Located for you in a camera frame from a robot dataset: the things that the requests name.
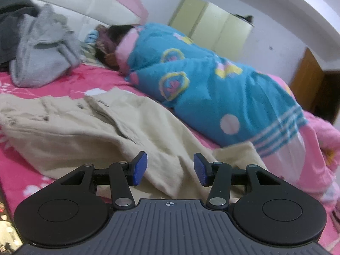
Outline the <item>beige trousers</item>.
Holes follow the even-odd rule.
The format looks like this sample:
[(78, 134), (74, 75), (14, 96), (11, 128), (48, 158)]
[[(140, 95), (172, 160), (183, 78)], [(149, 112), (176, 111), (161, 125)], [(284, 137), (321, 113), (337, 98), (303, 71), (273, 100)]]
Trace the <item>beige trousers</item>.
[(86, 163), (105, 169), (131, 161), (144, 151), (147, 170), (135, 199), (206, 199), (194, 170), (196, 153), (239, 169), (263, 166), (251, 143), (207, 148), (159, 103), (117, 88), (78, 100), (2, 94), (1, 130), (35, 170), (53, 179)]

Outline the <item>blue pink floral quilt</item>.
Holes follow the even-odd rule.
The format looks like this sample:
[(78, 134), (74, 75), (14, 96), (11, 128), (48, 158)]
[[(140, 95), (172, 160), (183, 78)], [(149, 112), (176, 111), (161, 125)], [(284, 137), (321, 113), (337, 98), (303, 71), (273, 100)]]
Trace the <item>blue pink floral quilt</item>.
[(316, 131), (271, 76), (199, 47), (167, 25), (109, 28), (119, 72), (221, 147), (251, 142), (272, 173), (323, 203), (339, 198)]

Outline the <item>patterned pillow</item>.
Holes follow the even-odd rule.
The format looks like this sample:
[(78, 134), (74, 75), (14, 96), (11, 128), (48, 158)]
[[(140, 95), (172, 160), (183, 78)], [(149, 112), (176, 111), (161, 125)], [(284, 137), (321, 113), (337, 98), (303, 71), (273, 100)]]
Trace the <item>patterned pillow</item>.
[(99, 32), (97, 30), (92, 30), (86, 36), (85, 41), (80, 42), (81, 62), (85, 65), (105, 68), (105, 65), (103, 65), (96, 57), (95, 43), (98, 37)]

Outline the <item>smartphone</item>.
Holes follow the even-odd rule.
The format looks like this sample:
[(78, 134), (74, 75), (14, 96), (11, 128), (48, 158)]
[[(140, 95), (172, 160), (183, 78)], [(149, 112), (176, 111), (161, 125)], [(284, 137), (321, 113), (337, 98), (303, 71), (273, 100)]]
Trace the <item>smartphone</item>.
[(9, 207), (4, 193), (1, 190), (1, 213), (0, 213), (0, 241), (1, 254), (14, 254), (14, 252), (23, 244), (17, 230), (10, 217)]

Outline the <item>brown wooden door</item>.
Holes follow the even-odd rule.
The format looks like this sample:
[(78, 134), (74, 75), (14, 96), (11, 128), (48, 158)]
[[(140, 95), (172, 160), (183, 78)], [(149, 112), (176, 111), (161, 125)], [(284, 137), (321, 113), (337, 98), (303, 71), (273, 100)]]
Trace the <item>brown wooden door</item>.
[(323, 70), (307, 48), (289, 88), (303, 110), (335, 124), (339, 116), (339, 69)]

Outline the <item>yellow-green wardrobe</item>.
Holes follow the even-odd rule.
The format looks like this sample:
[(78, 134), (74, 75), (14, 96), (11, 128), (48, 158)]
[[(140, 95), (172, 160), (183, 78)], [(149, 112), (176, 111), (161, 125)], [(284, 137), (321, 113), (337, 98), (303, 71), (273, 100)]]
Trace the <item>yellow-green wardrobe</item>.
[(253, 29), (252, 16), (229, 13), (203, 0), (181, 0), (169, 26), (188, 36), (196, 45), (219, 56), (238, 61)]

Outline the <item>grey sweatshirt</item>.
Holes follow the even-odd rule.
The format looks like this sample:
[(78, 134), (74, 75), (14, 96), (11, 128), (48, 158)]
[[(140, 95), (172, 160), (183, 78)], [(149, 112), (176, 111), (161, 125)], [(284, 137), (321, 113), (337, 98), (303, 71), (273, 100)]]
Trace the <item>grey sweatshirt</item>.
[(24, 14), (18, 24), (19, 42), (9, 63), (13, 84), (39, 88), (68, 74), (81, 63), (81, 47), (67, 18), (45, 4), (39, 14)]

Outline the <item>black garment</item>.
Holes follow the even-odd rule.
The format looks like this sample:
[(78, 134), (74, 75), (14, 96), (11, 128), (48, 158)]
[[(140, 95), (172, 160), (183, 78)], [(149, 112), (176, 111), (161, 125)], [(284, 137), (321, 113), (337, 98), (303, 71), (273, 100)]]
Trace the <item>black garment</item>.
[(20, 18), (24, 14), (36, 17), (39, 11), (31, 0), (1, 0), (1, 65), (15, 58)]

